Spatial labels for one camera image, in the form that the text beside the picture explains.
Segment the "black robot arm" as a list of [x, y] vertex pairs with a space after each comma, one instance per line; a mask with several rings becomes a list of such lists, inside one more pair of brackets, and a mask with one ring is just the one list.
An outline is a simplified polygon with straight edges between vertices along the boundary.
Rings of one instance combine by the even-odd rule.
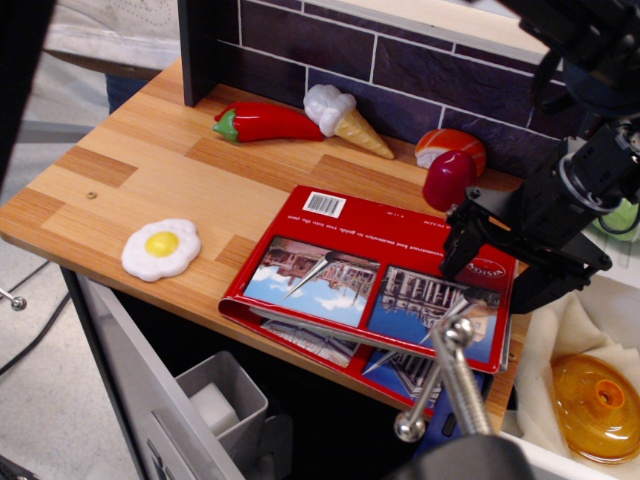
[[582, 106], [593, 123], [567, 138], [511, 192], [471, 187], [448, 215], [440, 270], [453, 278], [484, 245], [519, 260], [510, 301], [525, 314], [586, 287], [611, 267], [585, 228], [639, 200], [639, 5], [635, 1], [511, 1], [546, 45], [532, 102], [544, 112]]

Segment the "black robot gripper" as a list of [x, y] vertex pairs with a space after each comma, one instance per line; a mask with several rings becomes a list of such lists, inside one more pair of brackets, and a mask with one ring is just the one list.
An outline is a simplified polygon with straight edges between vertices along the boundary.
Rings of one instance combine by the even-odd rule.
[[454, 279], [489, 244], [529, 264], [514, 281], [509, 308], [527, 314], [610, 269], [610, 257], [582, 234], [606, 209], [580, 181], [576, 152], [573, 144], [560, 145], [514, 191], [469, 187], [448, 214], [442, 275]]

